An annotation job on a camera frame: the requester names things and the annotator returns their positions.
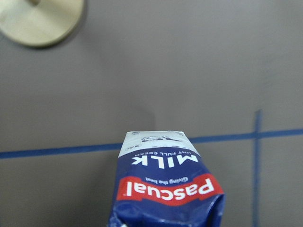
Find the red banner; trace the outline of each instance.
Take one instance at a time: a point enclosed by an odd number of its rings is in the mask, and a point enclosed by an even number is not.
[[[180,206],[193,200],[205,200],[223,194],[223,190],[212,174],[203,174],[192,182],[176,186],[159,186],[142,181],[139,177],[121,179],[117,200],[152,200],[168,206]]]

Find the horizontal blue line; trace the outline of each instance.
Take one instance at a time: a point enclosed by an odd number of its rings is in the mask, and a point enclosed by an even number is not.
[[[224,141],[233,141],[233,140],[251,140],[256,137],[261,139],[261,138],[299,136],[299,135],[303,135],[303,129],[265,131],[265,132],[259,132],[257,134],[255,132],[252,132],[252,133],[243,133],[243,134],[203,136],[203,137],[191,138],[189,140],[191,143],[211,143],[211,142],[224,142]],[[113,143],[113,144],[90,145],[90,146],[82,146],[82,147],[9,151],[9,152],[0,152],[0,159],[119,150],[121,149],[121,146],[122,143]]]

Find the circular object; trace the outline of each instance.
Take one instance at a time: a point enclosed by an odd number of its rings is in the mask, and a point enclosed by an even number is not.
[[[0,30],[31,47],[66,38],[80,21],[84,0],[0,0]]]

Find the blue line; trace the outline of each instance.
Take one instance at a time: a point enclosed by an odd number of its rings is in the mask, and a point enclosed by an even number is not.
[[[299,136],[299,135],[303,135],[303,129],[265,131],[258,133],[259,139],[286,137],[286,136]],[[189,140],[191,143],[211,143],[211,142],[224,142],[224,141],[235,141],[235,140],[252,140],[255,138],[255,136],[256,136],[255,132],[252,132],[252,133],[242,133],[242,134],[195,137]],[[60,154],[75,154],[75,153],[86,153],[86,152],[106,151],[106,150],[110,151],[110,150],[119,150],[121,149],[121,146],[122,143],[114,143],[114,144],[90,145],[90,146],[82,146],[82,147],[9,151],[9,152],[0,152],[0,159],[17,158],[17,157],[35,157],[35,156],[45,156],[45,155],[60,155]]]
[[[260,190],[260,129],[262,123],[262,111],[256,112],[255,116],[255,138],[253,151],[253,196],[252,196],[252,226],[259,226],[259,190]]]

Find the round base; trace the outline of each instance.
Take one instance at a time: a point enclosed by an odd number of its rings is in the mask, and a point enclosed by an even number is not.
[[[0,0],[0,31],[26,46],[47,47],[80,21],[84,0]]]

